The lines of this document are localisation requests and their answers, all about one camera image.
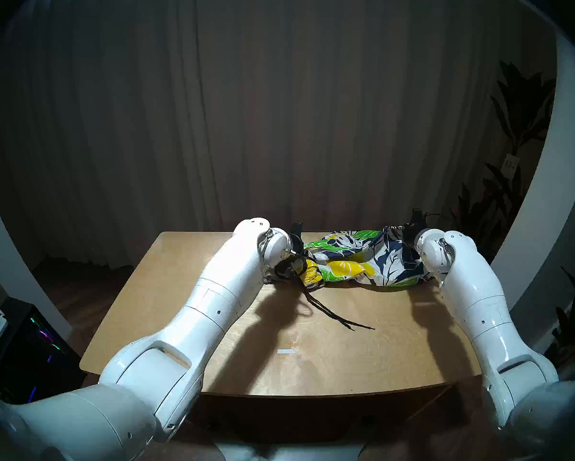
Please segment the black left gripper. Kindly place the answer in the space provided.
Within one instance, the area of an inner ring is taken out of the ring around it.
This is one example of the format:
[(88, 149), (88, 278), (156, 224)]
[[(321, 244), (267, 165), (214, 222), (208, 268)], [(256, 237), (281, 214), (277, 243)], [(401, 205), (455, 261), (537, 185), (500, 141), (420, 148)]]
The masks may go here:
[(289, 237), (291, 240), (291, 253), (294, 256), (305, 257), (304, 242), (302, 240), (302, 222), (295, 221), (292, 223), (289, 230)]

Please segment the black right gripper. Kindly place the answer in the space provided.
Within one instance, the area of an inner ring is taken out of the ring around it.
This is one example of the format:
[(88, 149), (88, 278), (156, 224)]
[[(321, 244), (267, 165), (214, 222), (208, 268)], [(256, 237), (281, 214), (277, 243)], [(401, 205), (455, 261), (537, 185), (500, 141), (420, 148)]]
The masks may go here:
[(429, 212), (424, 212), (420, 208), (413, 208), (410, 221), (405, 225), (405, 234), (417, 235), (428, 230), (430, 228), (427, 220), (429, 215)]

